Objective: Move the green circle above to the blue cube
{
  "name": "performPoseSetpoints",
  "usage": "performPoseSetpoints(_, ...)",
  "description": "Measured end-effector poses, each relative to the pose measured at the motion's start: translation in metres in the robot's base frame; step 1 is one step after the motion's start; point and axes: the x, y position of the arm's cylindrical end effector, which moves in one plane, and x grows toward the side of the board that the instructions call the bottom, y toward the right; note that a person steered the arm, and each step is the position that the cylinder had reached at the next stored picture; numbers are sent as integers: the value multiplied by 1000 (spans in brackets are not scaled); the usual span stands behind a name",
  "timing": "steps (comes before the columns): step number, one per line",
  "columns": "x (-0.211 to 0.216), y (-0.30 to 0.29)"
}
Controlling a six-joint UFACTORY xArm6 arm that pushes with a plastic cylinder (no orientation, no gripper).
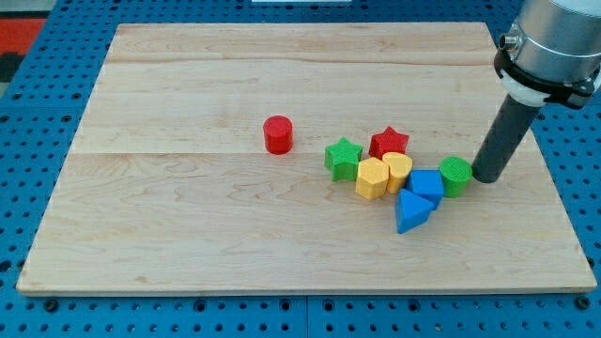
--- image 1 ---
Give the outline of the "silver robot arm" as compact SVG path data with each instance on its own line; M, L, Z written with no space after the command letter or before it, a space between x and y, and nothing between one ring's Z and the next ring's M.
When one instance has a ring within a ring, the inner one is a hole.
M600 0L527 0L494 67L515 101L586 105L600 86Z

